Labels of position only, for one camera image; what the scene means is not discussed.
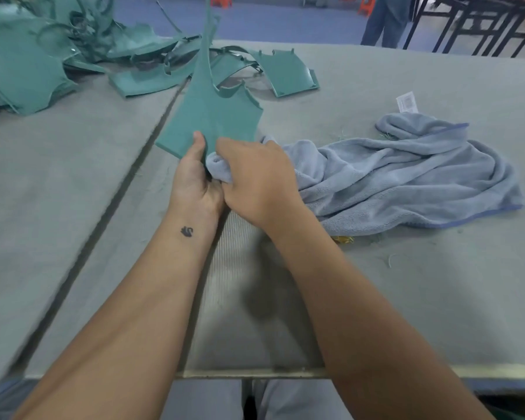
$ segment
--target dark groove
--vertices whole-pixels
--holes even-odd
[[[64,281],[60,284],[56,295],[54,296],[54,299],[52,300],[52,303],[49,305],[49,308],[43,315],[41,321],[35,328],[35,330],[31,333],[31,335],[28,337],[28,339],[25,342],[25,345],[18,353],[18,356],[15,358],[15,360],[10,365],[8,372],[6,374],[6,377],[11,376],[19,376],[22,375],[27,368],[29,364],[29,360],[37,350],[37,347],[41,343],[41,340],[43,336],[45,335],[46,331],[49,329],[49,326],[53,323],[56,313],[60,310],[62,303],[66,299],[66,296],[68,296],[68,293],[70,292],[70,289],[72,288],[72,284],[74,284],[74,281],[76,281],[76,278],[80,274],[80,271],[84,267],[85,263],[87,262],[88,258],[90,257],[93,249],[95,248],[95,245],[97,244],[98,240],[103,235],[103,232],[107,228],[107,225],[109,224],[109,221],[111,221],[112,216],[115,214],[117,208],[119,207],[119,204],[126,194],[126,191],[128,190],[128,187],[130,186],[130,183],[132,183],[132,180],[134,179],[134,176],[144,163],[144,160],[146,160],[147,155],[149,154],[150,150],[152,149],[152,146],[154,145],[155,140],[157,139],[158,135],[160,134],[160,131],[162,127],[165,125],[165,122],[167,120],[167,117],[169,116],[169,113],[171,112],[171,109],[173,108],[173,105],[175,104],[175,100],[178,98],[181,91],[185,88],[185,85],[187,84],[188,80],[184,81],[182,85],[179,87],[177,92],[175,93],[175,96],[169,103],[169,106],[167,107],[166,111],[163,113],[160,121],[155,126],[154,130],[150,134],[150,137],[148,138],[148,141],[146,144],[142,147],[140,154],[136,158],[136,160],[131,165],[130,169],[126,173],[126,176],[124,177],[121,185],[119,186],[119,189],[111,199],[111,202],[107,206],[107,209],[105,209],[105,212],[99,219],[99,222],[91,232],[90,236],[84,243],[80,253],[78,254],[78,257],[76,258],[76,261],[68,271],[68,274],[66,274],[66,278]]]

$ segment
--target white tag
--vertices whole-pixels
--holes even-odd
[[[397,104],[399,105],[399,112],[418,113],[418,107],[412,91],[397,97]]]

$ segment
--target microfiber cloth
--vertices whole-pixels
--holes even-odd
[[[300,140],[283,149],[303,201],[331,236],[396,225],[453,227],[524,204],[513,167],[467,140],[468,125],[390,113],[376,124],[387,140],[353,138],[321,148]],[[216,153],[206,166],[214,178],[231,182],[229,165]]]

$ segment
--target table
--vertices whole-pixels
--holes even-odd
[[[280,99],[264,77],[243,72],[264,108],[261,134],[280,143],[307,138],[318,146],[377,136],[375,121],[397,111],[396,97],[413,91],[421,112],[470,122],[470,138],[505,155],[525,190],[525,60],[344,45],[217,44],[266,53],[294,47],[316,71],[320,90]],[[176,164],[152,149],[32,357],[28,377],[44,374],[140,255],[167,207]],[[342,248],[461,377],[525,380],[525,209],[448,230],[398,227]],[[180,371],[183,377],[323,374],[294,282],[273,245],[233,213],[200,281]]]
[[[79,90],[35,115],[0,112],[0,377],[177,92],[123,99],[106,76]]]

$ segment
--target black chair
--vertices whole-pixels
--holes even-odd
[[[410,29],[410,33],[406,39],[406,42],[403,46],[403,49],[406,50],[412,39],[414,31],[418,26],[418,22],[422,16],[434,16],[434,17],[447,17],[447,23],[443,28],[443,31],[435,43],[433,53],[436,53],[441,46],[441,43],[445,39],[447,33],[451,29],[451,25],[457,17],[457,13],[462,12],[461,17],[457,20],[455,30],[449,37],[449,40],[446,46],[443,48],[443,53],[449,53],[453,44],[455,43],[456,38],[459,35],[477,35],[482,36],[482,40],[478,43],[475,50],[473,51],[473,56],[476,56],[486,41],[491,37],[490,43],[483,51],[483,56],[488,56],[496,42],[501,38],[505,29],[510,25],[511,20],[516,9],[513,3],[510,3],[508,0],[434,0],[436,4],[445,4],[449,6],[449,12],[427,12],[426,5],[428,0],[423,0],[416,18],[414,20],[413,26]],[[481,29],[480,26],[471,27],[465,29],[463,26],[467,19],[472,19],[473,22],[490,20],[490,25],[487,29]]]
[[[507,43],[512,38],[521,38],[522,41],[519,43],[518,47],[515,49],[511,57],[517,57],[519,52],[525,47],[525,32],[518,32],[519,27],[523,24],[525,20],[525,0],[516,0],[517,3],[517,15],[516,19],[511,25],[510,30],[507,32],[507,34],[504,36],[498,47],[494,50],[494,53],[492,54],[493,57],[497,57],[500,55],[504,47],[507,45]]]

